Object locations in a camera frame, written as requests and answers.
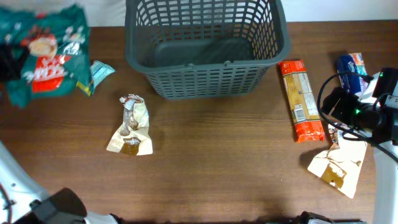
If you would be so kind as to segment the green Nescafe coffee bag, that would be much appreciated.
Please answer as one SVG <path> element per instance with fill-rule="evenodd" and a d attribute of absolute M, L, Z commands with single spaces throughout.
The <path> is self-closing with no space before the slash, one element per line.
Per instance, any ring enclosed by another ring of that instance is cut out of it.
<path fill-rule="evenodd" d="M 37 14 L 1 8 L 1 44 L 21 45 L 29 56 L 20 80 L 3 82 L 11 105 L 26 107 L 38 98 L 65 96 L 79 88 L 94 92 L 88 52 L 90 28 L 77 4 Z"/>

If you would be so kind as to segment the light teal tissue packet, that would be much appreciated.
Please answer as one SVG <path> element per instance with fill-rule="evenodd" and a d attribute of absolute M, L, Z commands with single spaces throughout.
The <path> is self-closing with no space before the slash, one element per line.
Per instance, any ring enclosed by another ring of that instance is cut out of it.
<path fill-rule="evenodd" d="M 108 75 L 115 72 L 115 69 L 111 66 L 95 60 L 90 67 L 91 79 L 93 86 L 96 88 Z"/>

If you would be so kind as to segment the beige chocolate snack pouch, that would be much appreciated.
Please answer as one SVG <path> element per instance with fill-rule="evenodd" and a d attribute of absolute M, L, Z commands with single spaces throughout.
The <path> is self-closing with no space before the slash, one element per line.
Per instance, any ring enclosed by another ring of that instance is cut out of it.
<path fill-rule="evenodd" d="M 129 156 L 153 154 L 149 114 L 144 99 L 128 94 L 119 100 L 124 107 L 123 122 L 112 135 L 106 150 Z"/>

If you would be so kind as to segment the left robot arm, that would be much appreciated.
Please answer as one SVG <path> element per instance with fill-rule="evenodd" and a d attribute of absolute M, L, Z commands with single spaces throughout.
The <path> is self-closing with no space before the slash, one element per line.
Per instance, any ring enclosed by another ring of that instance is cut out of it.
<path fill-rule="evenodd" d="M 78 82 L 91 83 L 88 47 L 78 42 L 56 43 L 34 52 L 26 45 L 1 44 L 1 83 L 11 106 L 23 109 L 31 101 L 59 98 Z M 70 190 L 55 195 L 32 179 L 1 146 L 1 223 L 119 223 L 113 214 L 89 212 Z"/>

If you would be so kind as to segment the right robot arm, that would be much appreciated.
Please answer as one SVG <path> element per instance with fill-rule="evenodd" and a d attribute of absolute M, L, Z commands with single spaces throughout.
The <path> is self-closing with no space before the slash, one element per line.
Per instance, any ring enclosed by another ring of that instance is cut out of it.
<path fill-rule="evenodd" d="M 336 87 L 322 97 L 327 84 L 336 77 L 363 78 L 367 93 L 356 96 Z M 373 76 L 354 72 L 336 73 L 322 84 L 317 110 L 320 117 L 352 141 L 364 141 L 374 148 L 377 184 L 374 223 L 397 223 L 397 69 L 382 68 Z"/>

